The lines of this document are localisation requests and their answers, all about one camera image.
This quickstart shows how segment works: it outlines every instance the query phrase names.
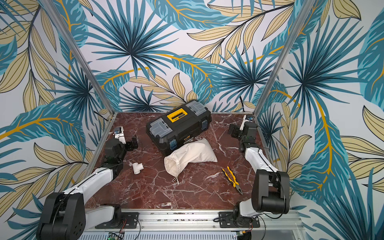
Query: white pipe fitting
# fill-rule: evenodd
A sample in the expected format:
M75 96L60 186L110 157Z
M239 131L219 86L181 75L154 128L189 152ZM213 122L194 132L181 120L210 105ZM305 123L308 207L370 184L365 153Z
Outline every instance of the white pipe fitting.
M133 168L133 173L134 174L139 174L140 170L144 169L143 164L142 163L138 163L138 162L134 162L132 164L132 168Z

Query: black toolbox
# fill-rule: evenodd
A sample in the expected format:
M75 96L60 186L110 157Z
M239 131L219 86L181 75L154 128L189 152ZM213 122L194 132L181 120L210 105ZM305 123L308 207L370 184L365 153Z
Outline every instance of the black toolbox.
M165 155L207 130L211 112L197 100L189 101L147 123L147 134Z

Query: pliers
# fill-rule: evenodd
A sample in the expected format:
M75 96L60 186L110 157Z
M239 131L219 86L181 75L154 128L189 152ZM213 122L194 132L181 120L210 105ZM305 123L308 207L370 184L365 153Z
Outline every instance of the pliers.
M230 182L233 183L233 187L236 188L236 189L238 190L238 192L239 192L241 195L243 195L243 191L241 190L241 188L240 188L240 186L239 186L239 183L236 181L236 177L235 177L235 175L233 174L233 172L231 171L231 169L229 168L229 166L227 166L227 169L228 169L228 171L231 173L231 175L232 175L232 177L233 177L233 181L232 181L232 179L228 176L228 174L227 174L227 172L224 170L224 168L222 168L224 174L227 176L228 180L229 180Z

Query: leaf wallpaper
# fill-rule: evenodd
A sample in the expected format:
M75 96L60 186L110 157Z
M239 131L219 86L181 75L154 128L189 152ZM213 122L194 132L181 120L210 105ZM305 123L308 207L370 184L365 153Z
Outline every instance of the leaf wallpaper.
M82 47L84 7L57 4ZM0 231L35 239L45 197L85 177L110 115L37 0L0 0L0 29Z
M305 0L54 0L115 111L252 111ZM258 122L308 239L383 239L384 4L315 0ZM0 0L0 226L34 239L111 116L38 0Z
M308 239L383 239L384 3L327 0L318 12L319 3L259 125L273 164L290 176Z

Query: red marble surface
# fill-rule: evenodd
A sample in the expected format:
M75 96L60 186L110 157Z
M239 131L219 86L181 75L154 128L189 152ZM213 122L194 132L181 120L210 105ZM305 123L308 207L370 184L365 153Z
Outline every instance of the red marble surface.
M101 188L86 204L87 208L101 204L121 204L130 209L232 209L238 201L250 198L255 173L238 151L238 140L227 134L229 124L240 125L242 114L212 114L207 131L197 139L206 138L218 162L189 163L178 177L179 184L164 167L164 156L146 134L146 123L159 113L119 113L113 128L124 127L129 141L137 135L139 148L127 152L119 176ZM144 169L135 175L132 163L143 163ZM101 156L95 167L101 165ZM226 179L222 168L229 166L244 195L240 195Z

